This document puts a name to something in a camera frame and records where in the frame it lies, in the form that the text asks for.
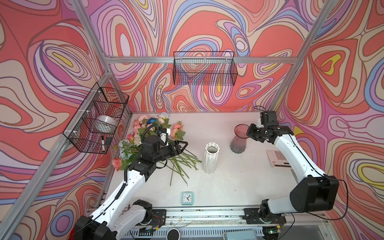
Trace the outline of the pink carnation flower stem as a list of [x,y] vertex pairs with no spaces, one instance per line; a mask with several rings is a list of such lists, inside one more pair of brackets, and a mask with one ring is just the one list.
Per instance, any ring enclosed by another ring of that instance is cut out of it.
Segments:
[[[181,121],[178,121],[172,126],[171,129],[171,139],[174,141],[184,141],[184,136],[186,132],[184,131],[184,125]],[[180,159],[186,162],[189,165],[196,165],[197,163],[201,163],[199,158],[192,154],[189,150],[184,150],[185,153],[180,155]]]

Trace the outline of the pink glass vase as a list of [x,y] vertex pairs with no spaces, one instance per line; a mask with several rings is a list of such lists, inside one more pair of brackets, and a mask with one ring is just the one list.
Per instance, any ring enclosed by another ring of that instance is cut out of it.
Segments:
[[239,124],[234,128],[235,136],[231,141],[230,148],[232,152],[236,154],[241,154],[245,151],[247,147],[247,135],[249,126],[246,124]]

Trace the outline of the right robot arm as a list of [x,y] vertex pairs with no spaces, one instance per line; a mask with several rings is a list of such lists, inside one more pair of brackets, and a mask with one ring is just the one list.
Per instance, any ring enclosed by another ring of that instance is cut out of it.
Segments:
[[261,112],[258,123],[249,126],[247,136],[277,147],[298,180],[298,184],[287,196],[262,201],[259,210],[261,221],[267,222],[280,214],[333,209],[340,181],[334,176],[328,176],[312,161],[298,143],[293,131],[288,126],[280,125],[276,112]]

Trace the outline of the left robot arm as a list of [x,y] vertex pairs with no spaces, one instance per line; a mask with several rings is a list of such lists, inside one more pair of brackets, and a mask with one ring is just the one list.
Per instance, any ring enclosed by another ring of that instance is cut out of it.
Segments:
[[130,210],[124,208],[135,193],[157,169],[157,163],[183,153],[186,141],[164,143],[158,136],[144,138],[136,159],[125,168],[124,179],[105,202],[89,217],[80,217],[74,227],[71,240],[120,240],[134,226],[152,219],[152,205],[136,201]]

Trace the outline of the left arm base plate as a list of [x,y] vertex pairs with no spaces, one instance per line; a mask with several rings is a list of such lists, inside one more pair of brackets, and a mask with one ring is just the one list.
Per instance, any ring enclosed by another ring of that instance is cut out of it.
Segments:
[[166,223],[167,210],[166,209],[154,209],[152,215],[146,215],[141,223],[136,224],[137,227],[149,226],[151,228],[161,227]]

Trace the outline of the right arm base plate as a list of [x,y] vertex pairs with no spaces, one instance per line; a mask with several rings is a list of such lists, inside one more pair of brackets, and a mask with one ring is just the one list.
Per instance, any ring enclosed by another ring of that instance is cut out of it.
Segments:
[[245,220],[248,225],[277,226],[287,223],[284,214],[272,214],[263,217],[259,208],[245,208],[242,219]]

